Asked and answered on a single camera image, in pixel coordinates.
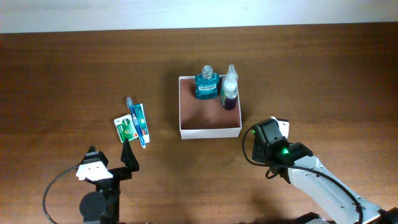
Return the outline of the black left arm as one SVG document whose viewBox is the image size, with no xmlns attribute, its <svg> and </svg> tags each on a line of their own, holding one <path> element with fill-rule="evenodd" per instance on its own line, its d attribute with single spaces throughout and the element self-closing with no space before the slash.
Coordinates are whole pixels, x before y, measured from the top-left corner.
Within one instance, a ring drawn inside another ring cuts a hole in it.
<svg viewBox="0 0 398 224">
<path fill-rule="evenodd" d="M 78 164 L 76 176 L 95 185 L 80 202 L 83 223 L 117 224 L 119 220 L 120 182 L 132 178 L 139 171 L 139 163 L 128 139 L 123 142 L 121 153 L 123 167 L 108 169 L 108 159 L 101 151 L 91 146 Z"/>
</svg>

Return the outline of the blue toothbrush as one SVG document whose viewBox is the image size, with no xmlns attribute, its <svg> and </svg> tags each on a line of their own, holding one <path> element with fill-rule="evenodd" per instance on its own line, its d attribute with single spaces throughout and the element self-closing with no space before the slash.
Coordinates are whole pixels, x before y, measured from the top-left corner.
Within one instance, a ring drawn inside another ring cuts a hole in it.
<svg viewBox="0 0 398 224">
<path fill-rule="evenodd" d="M 126 105 L 131 111 L 132 121 L 133 121 L 135 129 L 139 135 L 140 144 L 145 149 L 146 143 L 145 143 L 144 137 L 142 135 L 141 127 L 139 126 L 139 122 L 138 122 L 138 119 L 137 119 L 135 111 L 134 111 L 132 99 L 130 97 L 126 98 Z"/>
</svg>

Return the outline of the clear soap pump bottle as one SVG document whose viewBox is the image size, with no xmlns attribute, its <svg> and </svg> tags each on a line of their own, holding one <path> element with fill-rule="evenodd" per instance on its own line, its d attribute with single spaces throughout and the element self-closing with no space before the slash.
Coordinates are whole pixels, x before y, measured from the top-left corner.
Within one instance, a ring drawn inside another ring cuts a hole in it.
<svg viewBox="0 0 398 224">
<path fill-rule="evenodd" d="M 234 65 L 229 65 L 227 74 L 222 80 L 220 101 L 225 110 L 233 110 L 238 99 L 238 74 Z"/>
</svg>

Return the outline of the green Dettol soap bar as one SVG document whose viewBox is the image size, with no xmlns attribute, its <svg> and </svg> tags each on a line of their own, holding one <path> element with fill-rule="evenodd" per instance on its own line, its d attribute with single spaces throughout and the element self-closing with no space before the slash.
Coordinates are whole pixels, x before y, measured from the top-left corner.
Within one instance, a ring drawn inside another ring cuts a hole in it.
<svg viewBox="0 0 398 224">
<path fill-rule="evenodd" d="M 132 116 L 126 114 L 122 117 L 114 119 L 120 141 L 123 143 L 125 139 L 133 141 L 139 137 L 135 125 L 132 122 Z"/>
</svg>

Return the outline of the teal mouthwash bottle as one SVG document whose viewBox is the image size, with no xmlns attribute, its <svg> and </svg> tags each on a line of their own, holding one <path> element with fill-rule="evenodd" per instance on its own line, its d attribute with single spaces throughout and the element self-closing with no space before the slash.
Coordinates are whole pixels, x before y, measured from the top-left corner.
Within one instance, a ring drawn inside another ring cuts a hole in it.
<svg viewBox="0 0 398 224">
<path fill-rule="evenodd" d="M 202 72 L 195 76 L 195 96 L 199 100 L 209 100 L 218 96 L 219 75 L 212 66 L 205 65 Z"/>
</svg>

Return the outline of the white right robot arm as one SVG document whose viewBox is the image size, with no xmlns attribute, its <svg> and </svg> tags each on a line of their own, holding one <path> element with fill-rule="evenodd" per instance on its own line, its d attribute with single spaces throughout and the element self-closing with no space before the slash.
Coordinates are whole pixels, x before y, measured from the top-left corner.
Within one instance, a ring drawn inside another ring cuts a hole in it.
<svg viewBox="0 0 398 224">
<path fill-rule="evenodd" d="M 351 190 L 300 142 L 289 142 L 289 121 L 270 117 L 252 125 L 252 156 L 266 178 L 281 177 L 311 197 L 335 223 L 397 223 L 397 208 L 384 210 Z"/>
</svg>

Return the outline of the teal toothpaste tube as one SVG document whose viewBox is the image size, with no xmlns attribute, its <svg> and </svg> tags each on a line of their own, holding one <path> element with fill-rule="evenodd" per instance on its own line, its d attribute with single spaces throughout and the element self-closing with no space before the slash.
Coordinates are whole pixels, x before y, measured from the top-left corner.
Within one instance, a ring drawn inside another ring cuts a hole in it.
<svg viewBox="0 0 398 224">
<path fill-rule="evenodd" d="M 150 143 L 150 135 L 147 127 L 146 116 L 144 112 L 144 105 L 142 103 L 133 105 L 134 112 L 141 127 L 141 132 L 146 144 Z"/>
</svg>

